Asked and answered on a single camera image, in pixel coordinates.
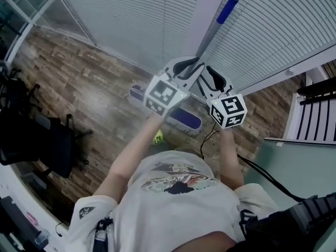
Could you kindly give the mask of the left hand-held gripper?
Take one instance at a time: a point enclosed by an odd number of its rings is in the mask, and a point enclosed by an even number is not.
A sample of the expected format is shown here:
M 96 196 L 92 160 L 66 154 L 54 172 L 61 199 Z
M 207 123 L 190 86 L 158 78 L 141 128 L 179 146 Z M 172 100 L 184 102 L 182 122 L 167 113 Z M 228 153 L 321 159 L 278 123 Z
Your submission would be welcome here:
M 144 94 L 144 106 L 162 118 L 178 108 L 190 96 L 188 91 L 202 74 L 205 63 L 198 64 L 183 76 L 178 75 L 198 61 L 197 56 L 182 56 L 170 60 L 161 74 L 153 76 L 149 83 Z

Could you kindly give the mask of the person's right forearm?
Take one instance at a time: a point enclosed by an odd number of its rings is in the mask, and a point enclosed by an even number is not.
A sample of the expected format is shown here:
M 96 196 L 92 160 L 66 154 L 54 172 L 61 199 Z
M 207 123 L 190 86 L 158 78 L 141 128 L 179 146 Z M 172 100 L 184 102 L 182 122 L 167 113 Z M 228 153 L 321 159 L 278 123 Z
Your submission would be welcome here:
M 244 177 L 231 128 L 220 131 L 219 174 L 221 182 L 233 191 L 244 185 Z

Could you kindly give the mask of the black slatted rack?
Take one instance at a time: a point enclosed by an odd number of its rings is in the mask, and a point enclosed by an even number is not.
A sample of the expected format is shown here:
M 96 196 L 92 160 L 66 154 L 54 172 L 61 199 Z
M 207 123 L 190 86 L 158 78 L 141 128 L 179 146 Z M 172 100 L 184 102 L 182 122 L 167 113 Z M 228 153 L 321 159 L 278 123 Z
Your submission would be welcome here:
M 297 90 L 299 123 L 297 140 L 336 143 L 336 59 L 304 75 Z

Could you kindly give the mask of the blue-handled mop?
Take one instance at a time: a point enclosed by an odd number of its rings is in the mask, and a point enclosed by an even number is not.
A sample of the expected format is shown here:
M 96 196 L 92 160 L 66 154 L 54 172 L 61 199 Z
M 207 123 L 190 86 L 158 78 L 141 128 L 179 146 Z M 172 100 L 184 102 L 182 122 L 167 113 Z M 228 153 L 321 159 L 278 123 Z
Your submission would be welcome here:
M 230 15 L 237 3 L 238 0 L 228 0 L 228 2 L 225 4 L 219 16 L 216 18 L 215 23 L 211 25 L 204 40 L 202 41 L 200 49 L 197 51 L 197 57 L 201 57 L 201 54 L 203 54 L 205 47 L 207 47 L 210 40 L 213 39 L 214 35 L 217 33 L 221 25 L 225 22 L 225 20 Z M 198 64 L 199 63 L 197 62 L 195 65 L 187 67 L 178 76 L 183 76 L 189 73 Z M 143 104 L 144 94 L 148 85 L 149 84 L 145 82 L 134 81 L 128 92 L 129 103 L 134 107 L 141 109 L 147 116 L 152 113 L 152 111 L 148 110 Z M 188 135 L 200 134 L 203 129 L 202 118 L 197 116 L 190 110 L 186 110 L 180 106 L 168 115 L 166 121 L 168 124 L 175 126 L 178 130 Z

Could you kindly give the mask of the small clear plastic container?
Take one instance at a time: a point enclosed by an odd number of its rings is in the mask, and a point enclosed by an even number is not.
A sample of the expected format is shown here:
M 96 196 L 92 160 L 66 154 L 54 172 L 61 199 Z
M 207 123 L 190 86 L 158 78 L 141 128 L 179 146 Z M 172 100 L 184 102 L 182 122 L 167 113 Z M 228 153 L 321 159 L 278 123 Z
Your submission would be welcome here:
M 37 236 L 34 239 L 33 244 L 39 249 L 43 250 L 49 244 L 50 233 L 48 230 L 43 229 L 38 232 Z

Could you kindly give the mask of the white curved office desk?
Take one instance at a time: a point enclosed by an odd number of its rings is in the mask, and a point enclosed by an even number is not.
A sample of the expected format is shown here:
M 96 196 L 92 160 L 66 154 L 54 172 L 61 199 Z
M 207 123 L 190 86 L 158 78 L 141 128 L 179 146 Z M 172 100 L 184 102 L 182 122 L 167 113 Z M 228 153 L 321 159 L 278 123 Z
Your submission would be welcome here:
M 49 231 L 49 244 L 46 252 L 65 252 L 65 239 L 68 226 L 53 215 L 42 202 L 33 195 L 32 191 L 20 178 L 19 170 L 14 165 L 3 166 L 0 164 L 0 197 L 9 196 L 14 204 L 27 218 L 30 212 L 37 220 L 38 230 Z

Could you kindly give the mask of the black office chair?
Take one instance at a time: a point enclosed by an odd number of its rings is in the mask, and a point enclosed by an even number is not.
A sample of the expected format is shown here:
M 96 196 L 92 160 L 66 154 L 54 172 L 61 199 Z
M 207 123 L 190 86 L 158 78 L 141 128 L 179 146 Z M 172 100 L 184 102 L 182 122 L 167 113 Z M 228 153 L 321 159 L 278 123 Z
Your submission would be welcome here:
M 63 125 L 58 118 L 36 116 L 33 120 L 10 109 L 0 111 L 0 164 L 41 161 L 48 167 L 47 173 L 55 172 L 68 178 L 80 157 L 76 142 L 93 134 L 92 130 L 75 135 L 69 126 L 71 114 Z

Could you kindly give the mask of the black chest-mounted device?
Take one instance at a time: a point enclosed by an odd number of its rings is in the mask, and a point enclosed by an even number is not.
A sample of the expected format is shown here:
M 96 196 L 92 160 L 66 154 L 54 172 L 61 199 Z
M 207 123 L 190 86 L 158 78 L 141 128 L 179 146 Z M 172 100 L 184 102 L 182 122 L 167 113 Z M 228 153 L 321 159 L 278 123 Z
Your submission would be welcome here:
M 245 240 L 258 252 L 312 252 L 336 219 L 336 192 L 311 197 L 266 218 L 249 218 Z

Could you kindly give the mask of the white printed t-shirt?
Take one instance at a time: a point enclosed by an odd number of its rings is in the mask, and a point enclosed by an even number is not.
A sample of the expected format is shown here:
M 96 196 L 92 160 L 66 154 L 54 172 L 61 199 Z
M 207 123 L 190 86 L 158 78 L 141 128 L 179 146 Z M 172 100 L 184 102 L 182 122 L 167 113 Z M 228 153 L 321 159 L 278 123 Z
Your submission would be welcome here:
M 212 232 L 239 242 L 242 210 L 263 219 L 278 208 L 259 184 L 233 191 L 197 155 L 165 151 L 141 161 L 119 203 L 104 195 L 79 199 L 65 250 L 93 252 L 106 239 L 107 252 L 172 252 Z

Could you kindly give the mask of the wooden floor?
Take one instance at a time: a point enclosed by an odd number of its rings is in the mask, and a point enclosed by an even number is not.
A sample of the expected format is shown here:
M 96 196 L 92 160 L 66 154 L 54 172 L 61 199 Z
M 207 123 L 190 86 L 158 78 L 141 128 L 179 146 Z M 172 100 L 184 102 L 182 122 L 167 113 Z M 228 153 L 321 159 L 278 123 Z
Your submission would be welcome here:
M 52 196 L 67 207 L 71 216 L 74 203 L 90 196 L 106 177 L 117 155 L 142 127 L 146 117 L 128 101 L 132 84 L 148 83 L 151 76 L 143 70 L 79 40 L 41 27 L 33 27 L 21 45 L 14 65 L 35 94 L 43 114 L 66 120 L 73 116 L 75 130 L 91 129 L 93 135 L 80 146 L 89 161 L 75 166 L 69 178 L 51 173 Z M 253 160 L 265 137 L 282 138 L 292 96 L 303 87 L 303 74 L 244 97 L 248 115 L 234 129 L 238 153 Z M 161 129 L 172 148 L 199 155 L 204 137 L 214 122 L 205 105 L 190 97 L 184 108 L 203 121 L 199 135 L 189 136 L 165 123 Z

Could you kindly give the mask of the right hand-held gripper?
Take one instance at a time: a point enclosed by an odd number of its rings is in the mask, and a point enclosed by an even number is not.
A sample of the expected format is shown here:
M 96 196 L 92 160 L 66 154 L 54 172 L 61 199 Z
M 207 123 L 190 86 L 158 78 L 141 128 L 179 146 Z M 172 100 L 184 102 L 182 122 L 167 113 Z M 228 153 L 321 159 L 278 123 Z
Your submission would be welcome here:
M 196 83 L 206 98 L 209 116 L 222 129 L 242 124 L 247 115 L 243 96 L 236 93 L 229 78 L 223 77 L 211 66 L 206 66 L 206 69 L 214 80 L 216 90 L 210 87 L 202 74 Z

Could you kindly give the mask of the small pink desk item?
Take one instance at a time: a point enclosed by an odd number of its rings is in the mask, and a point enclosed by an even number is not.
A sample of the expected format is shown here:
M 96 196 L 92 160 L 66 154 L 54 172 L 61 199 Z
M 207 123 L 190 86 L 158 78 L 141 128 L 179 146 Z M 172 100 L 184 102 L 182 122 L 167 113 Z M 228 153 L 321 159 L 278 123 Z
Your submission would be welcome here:
M 30 212 L 27 212 L 27 218 L 35 227 L 38 227 L 38 220 Z

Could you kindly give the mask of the office chair with headrest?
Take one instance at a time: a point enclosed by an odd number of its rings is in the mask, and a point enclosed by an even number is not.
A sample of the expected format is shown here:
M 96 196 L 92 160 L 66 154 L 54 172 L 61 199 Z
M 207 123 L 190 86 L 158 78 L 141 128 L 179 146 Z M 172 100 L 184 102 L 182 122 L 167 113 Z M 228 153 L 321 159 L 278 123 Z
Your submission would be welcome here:
M 4 87 L 5 91 L 0 92 L 0 109 L 10 108 L 21 114 L 28 114 L 30 108 L 36 108 L 41 112 L 42 107 L 31 103 L 30 99 L 34 97 L 34 91 L 40 88 L 36 83 L 32 90 L 28 91 L 25 83 L 20 78 L 10 78 L 8 71 L 2 67 L 0 71 L 0 88 Z

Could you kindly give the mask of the white venetian blinds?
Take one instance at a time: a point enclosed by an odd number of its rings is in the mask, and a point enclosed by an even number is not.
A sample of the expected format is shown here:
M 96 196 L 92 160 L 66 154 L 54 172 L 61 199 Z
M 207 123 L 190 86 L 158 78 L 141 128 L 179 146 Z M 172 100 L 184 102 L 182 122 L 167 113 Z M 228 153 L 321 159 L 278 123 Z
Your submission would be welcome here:
M 336 45 L 336 0 L 238 0 L 204 52 L 237 90 Z
M 222 0 L 67 0 L 93 42 L 149 72 L 195 55 Z

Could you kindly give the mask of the black monitor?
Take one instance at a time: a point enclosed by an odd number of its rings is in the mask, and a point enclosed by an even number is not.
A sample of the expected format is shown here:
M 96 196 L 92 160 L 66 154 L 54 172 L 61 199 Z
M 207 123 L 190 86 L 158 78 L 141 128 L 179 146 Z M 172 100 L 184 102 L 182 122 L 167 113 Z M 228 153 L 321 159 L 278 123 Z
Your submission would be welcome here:
M 33 244 L 37 230 L 8 197 L 0 197 L 0 233 L 13 234 L 22 244 L 23 252 L 39 252 Z

